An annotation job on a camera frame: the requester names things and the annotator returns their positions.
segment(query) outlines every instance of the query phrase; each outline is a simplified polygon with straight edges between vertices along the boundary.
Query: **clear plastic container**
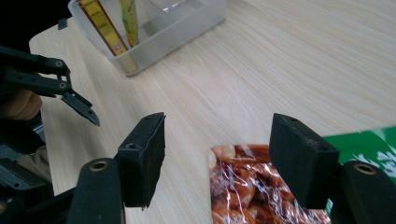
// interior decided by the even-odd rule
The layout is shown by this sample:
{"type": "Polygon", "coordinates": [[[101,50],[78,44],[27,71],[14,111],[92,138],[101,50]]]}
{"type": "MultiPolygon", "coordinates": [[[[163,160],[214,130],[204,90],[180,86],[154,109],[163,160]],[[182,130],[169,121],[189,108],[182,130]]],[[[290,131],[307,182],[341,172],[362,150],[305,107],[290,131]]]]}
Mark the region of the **clear plastic container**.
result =
{"type": "MultiPolygon", "coordinates": [[[[119,0],[101,0],[108,17],[128,43],[119,0]]],[[[135,0],[139,43],[114,56],[76,0],[68,8],[81,32],[125,76],[137,74],[172,50],[184,45],[225,19],[226,0],[135,0]]]]}

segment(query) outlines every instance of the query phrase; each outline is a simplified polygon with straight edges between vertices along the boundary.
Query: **person's hand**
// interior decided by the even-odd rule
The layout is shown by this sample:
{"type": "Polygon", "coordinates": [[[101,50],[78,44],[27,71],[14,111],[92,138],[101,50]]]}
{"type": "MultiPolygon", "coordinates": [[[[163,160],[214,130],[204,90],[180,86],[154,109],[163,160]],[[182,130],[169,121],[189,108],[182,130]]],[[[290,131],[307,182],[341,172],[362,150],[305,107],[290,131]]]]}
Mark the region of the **person's hand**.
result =
{"type": "Polygon", "coordinates": [[[0,104],[0,119],[29,120],[40,111],[41,97],[32,91],[17,90],[0,104]]]}

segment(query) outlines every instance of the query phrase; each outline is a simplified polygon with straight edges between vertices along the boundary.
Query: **plastic wrapper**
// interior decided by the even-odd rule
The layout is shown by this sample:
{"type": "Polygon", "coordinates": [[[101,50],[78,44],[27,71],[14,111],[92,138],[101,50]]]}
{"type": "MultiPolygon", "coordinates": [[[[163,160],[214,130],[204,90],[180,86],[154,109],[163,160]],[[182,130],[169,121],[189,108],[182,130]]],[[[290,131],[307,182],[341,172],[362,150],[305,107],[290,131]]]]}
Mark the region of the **plastic wrapper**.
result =
{"type": "Polygon", "coordinates": [[[396,185],[396,126],[324,137],[340,150],[339,162],[363,161],[383,170],[396,185]]]}
{"type": "Polygon", "coordinates": [[[214,146],[209,172],[213,224],[331,223],[324,210],[297,203],[267,145],[214,146]]]}

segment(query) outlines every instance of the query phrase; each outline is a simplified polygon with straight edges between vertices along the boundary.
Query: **light wood surface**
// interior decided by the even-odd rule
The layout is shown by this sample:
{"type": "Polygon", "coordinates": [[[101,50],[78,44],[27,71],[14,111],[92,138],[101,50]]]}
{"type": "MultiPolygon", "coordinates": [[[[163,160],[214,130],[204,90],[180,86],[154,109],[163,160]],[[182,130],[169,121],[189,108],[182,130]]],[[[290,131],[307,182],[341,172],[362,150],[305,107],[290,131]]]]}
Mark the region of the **light wood surface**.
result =
{"type": "Polygon", "coordinates": [[[73,19],[35,36],[32,52],[63,59],[96,127],[44,98],[55,193],[86,162],[114,157],[136,123],[164,112],[165,160],[150,208],[127,223],[210,223],[207,153],[268,144],[274,113],[321,135],[396,125],[396,3],[390,0],[228,0],[225,22],[126,77],[73,19]]]}

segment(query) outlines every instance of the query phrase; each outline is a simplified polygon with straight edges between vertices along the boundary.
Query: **orange snack package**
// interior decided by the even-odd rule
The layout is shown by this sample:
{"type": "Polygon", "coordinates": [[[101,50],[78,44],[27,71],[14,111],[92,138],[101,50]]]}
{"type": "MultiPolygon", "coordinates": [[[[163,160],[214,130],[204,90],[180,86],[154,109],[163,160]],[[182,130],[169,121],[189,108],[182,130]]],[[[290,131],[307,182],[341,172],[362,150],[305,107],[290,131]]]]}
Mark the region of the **orange snack package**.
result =
{"type": "Polygon", "coordinates": [[[213,146],[209,172],[213,224],[331,223],[297,203],[267,145],[213,146]]]}

